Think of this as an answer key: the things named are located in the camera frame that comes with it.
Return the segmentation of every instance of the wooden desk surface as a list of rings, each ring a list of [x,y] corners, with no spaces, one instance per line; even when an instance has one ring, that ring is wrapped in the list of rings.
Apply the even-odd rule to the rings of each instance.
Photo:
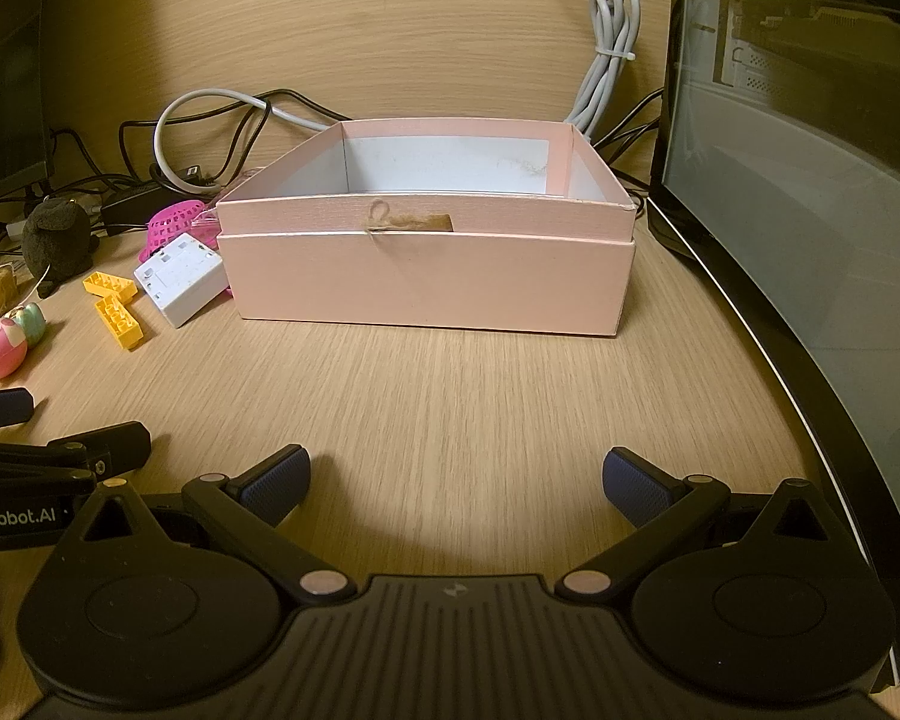
[[[130,276],[141,234],[98,266]],[[602,457],[626,445],[672,474],[771,491],[807,473],[797,415],[715,290],[643,223],[617,338],[244,322],[217,298],[179,330],[146,295],[146,341],[125,352],[74,281],[43,302],[52,331],[0,386],[39,403],[0,440],[138,419],[154,453],[132,482],[178,490],[281,445],[314,458],[307,501],[281,526],[356,577],[562,571],[631,527],[602,495]],[[37,690],[16,647],[20,600],[47,549],[0,554],[0,720]],[[900,716],[900,689],[881,700]]]

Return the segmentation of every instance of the dark gray stuffed toy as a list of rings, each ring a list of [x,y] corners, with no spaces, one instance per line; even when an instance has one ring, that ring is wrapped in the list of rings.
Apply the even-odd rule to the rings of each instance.
[[[87,211],[72,200],[51,197],[30,214],[24,225],[23,255],[34,278],[50,266],[37,287],[41,298],[51,295],[64,281],[93,268],[90,254],[100,239],[90,232]]]

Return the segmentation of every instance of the pink plastic basket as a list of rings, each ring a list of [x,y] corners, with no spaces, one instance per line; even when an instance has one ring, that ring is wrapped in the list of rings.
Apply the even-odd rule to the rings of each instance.
[[[146,225],[146,246],[137,259],[142,263],[146,262],[156,250],[165,247],[185,232],[190,233],[206,247],[216,250],[220,223],[216,218],[197,219],[207,210],[206,205],[200,200],[185,200],[155,214]]]

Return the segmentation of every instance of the open cardboard box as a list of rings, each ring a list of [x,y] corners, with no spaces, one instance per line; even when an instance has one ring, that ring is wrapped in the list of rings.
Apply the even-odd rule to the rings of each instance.
[[[246,319],[610,336],[634,261],[636,207],[556,122],[340,122],[217,209]]]

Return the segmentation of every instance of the yellow building block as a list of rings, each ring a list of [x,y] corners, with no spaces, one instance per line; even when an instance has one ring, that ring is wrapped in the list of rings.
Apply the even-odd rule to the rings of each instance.
[[[143,341],[144,331],[140,326],[140,322],[134,319],[130,312],[124,308],[124,305],[117,300],[115,295],[108,295],[103,300],[98,300],[94,305],[97,313],[106,324],[117,343],[125,349],[136,346],[137,343]]]
[[[99,295],[101,298],[113,295],[120,303],[129,303],[130,298],[137,293],[137,285],[132,279],[102,274],[101,271],[94,271],[83,279],[83,288],[90,295]]]

